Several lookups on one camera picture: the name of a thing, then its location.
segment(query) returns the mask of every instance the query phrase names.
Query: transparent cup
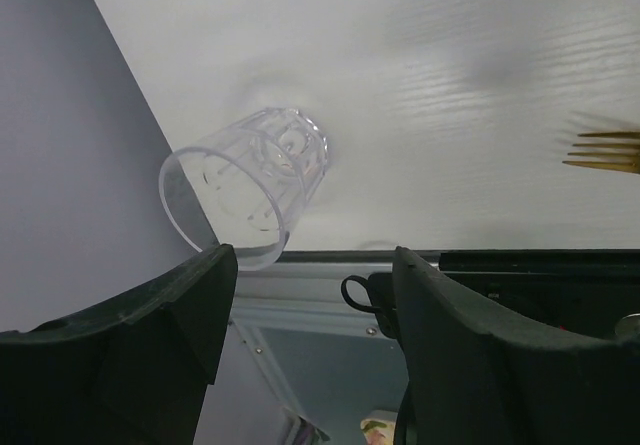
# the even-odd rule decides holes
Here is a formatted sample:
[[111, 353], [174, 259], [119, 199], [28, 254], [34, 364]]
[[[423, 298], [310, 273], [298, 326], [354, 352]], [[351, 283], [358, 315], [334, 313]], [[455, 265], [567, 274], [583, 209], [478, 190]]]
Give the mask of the transparent cup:
[[327, 140], [311, 120], [268, 108], [172, 153], [160, 197], [193, 248], [230, 243], [240, 270], [259, 270], [282, 253], [327, 165]]

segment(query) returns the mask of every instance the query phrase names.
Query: fork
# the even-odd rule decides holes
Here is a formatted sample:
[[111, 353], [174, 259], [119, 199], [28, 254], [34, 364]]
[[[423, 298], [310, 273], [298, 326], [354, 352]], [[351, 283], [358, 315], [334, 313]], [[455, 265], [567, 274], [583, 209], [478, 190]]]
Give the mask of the fork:
[[573, 146], [576, 148], [593, 151], [571, 152], [568, 154], [570, 157], [595, 158], [598, 160], [565, 160], [562, 163], [575, 167], [640, 173], [640, 132], [596, 132], [581, 133], [578, 136], [581, 138], [615, 139], [618, 141], [574, 143]]

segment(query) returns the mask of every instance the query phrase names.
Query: table surface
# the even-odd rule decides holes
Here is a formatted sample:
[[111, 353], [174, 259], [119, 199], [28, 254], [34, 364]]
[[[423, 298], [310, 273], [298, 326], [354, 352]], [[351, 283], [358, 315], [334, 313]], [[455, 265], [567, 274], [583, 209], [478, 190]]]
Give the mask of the table surface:
[[288, 250], [637, 247], [640, 178], [562, 165], [640, 129], [640, 0], [96, 0], [176, 149], [266, 106], [331, 164]]

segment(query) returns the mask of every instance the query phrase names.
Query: clear plastic cup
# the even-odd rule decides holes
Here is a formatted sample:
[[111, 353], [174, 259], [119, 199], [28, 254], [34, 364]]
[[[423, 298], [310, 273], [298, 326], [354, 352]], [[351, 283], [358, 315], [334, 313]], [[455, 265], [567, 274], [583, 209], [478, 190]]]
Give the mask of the clear plastic cup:
[[327, 165], [327, 140], [311, 120], [268, 108], [172, 153], [160, 197], [193, 248], [230, 243], [240, 270], [259, 270], [282, 253]]

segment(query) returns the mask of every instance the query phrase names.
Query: silver metal object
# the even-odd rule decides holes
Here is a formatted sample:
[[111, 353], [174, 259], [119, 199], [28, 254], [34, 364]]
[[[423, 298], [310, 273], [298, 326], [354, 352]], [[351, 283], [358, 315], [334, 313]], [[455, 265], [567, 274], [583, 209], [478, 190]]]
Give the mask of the silver metal object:
[[631, 337], [640, 335], [640, 313], [633, 313], [620, 319], [616, 324], [617, 337]]

